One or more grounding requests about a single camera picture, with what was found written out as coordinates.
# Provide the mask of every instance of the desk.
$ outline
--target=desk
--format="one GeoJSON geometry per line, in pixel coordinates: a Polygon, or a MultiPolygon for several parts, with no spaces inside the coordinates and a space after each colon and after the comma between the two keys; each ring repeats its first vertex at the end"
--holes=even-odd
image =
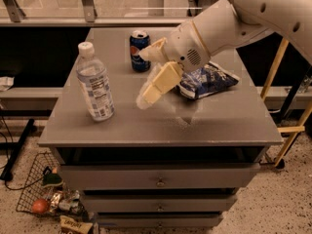
{"type": "MultiPolygon", "coordinates": [[[[75,70],[58,97],[39,145],[78,189],[98,224],[113,227],[215,226],[282,138],[236,51],[213,58],[241,77],[228,91],[189,101],[171,91],[147,110],[136,97],[148,72],[131,68],[137,28],[93,28],[88,40],[107,65],[115,114],[92,120],[75,70]]],[[[170,27],[144,28],[151,41],[170,27]]]]}

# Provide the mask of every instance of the blue can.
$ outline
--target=blue can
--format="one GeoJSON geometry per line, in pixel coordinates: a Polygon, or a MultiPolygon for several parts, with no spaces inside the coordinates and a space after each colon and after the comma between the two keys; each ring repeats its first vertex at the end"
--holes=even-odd
{"type": "Polygon", "coordinates": [[[149,35],[144,30],[135,30],[130,36],[131,63],[136,72],[144,72],[150,68],[150,61],[144,60],[138,55],[138,52],[149,44],[149,35]]]}

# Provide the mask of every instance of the plastic bottle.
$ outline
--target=plastic bottle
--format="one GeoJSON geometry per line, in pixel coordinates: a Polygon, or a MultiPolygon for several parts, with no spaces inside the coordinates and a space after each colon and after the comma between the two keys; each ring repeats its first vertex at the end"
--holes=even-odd
{"type": "Polygon", "coordinates": [[[115,111],[107,69],[96,57],[92,43],[80,43],[78,50],[76,73],[88,110],[95,121],[106,120],[115,111]]]}

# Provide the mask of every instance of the white robotic arm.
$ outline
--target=white robotic arm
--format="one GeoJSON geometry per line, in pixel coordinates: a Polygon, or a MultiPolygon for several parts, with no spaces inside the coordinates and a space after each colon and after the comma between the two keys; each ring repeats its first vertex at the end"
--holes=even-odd
{"type": "Polygon", "coordinates": [[[140,51],[143,59],[164,66],[143,86],[138,107],[152,105],[180,81],[183,71],[204,66],[211,56],[251,44],[272,30],[288,39],[312,64],[312,0],[217,1],[167,38],[140,51]]]}

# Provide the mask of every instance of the white bottle cap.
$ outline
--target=white bottle cap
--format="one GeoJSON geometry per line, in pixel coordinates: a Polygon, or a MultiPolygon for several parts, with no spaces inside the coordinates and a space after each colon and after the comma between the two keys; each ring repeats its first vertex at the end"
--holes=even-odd
{"type": "Polygon", "coordinates": [[[84,58],[90,58],[95,54],[94,45],[90,42],[83,42],[78,45],[79,54],[84,58]]]}

